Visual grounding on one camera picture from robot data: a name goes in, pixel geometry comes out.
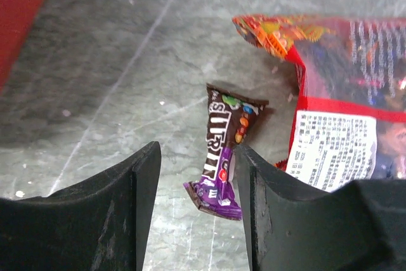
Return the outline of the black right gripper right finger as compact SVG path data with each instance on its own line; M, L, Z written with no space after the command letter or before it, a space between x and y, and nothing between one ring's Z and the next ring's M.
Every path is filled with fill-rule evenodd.
M235 148L251 270L404 270L405 182L355 180L328 193L252 148Z

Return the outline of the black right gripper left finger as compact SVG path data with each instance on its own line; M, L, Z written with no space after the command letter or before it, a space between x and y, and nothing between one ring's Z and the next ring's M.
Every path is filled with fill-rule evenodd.
M150 142L47 197L1 199L1 269L141 270L160 166Z

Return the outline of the purple M&M's packet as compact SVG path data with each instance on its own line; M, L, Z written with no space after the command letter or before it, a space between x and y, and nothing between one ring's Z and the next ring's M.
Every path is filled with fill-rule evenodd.
M235 169L233 149L241 144L254 126L268 100L251 98L207 83L207 155L200 180L183 184L198 210L241 220L232 178Z

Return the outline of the red candy assortment bag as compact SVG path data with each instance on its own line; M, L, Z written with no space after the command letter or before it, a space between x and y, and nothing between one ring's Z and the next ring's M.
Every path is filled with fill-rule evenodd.
M296 67L289 155L277 167L332 192L405 178L405 19L238 15L238 33Z

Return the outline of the red paper bag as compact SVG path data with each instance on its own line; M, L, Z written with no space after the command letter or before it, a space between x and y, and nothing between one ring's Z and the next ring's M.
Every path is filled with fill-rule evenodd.
M10 74L44 0L1 0L1 85Z

